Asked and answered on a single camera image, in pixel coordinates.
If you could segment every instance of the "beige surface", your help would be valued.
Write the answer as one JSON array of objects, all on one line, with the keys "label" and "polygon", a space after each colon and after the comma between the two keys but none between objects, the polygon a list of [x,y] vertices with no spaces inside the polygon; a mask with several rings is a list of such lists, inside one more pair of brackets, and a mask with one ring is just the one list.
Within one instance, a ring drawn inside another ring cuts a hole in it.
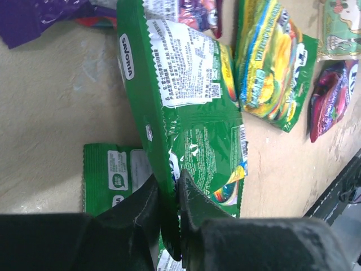
[{"label": "beige surface", "polygon": [[[317,1],[283,0],[316,36]],[[224,37],[234,44],[234,0],[224,0]],[[0,42],[0,212],[82,209],[82,146],[136,145],[113,32],[61,23],[9,51]],[[344,119],[311,144],[306,114],[283,133],[245,113],[249,177],[243,216],[299,216],[361,147],[361,72]]]}]

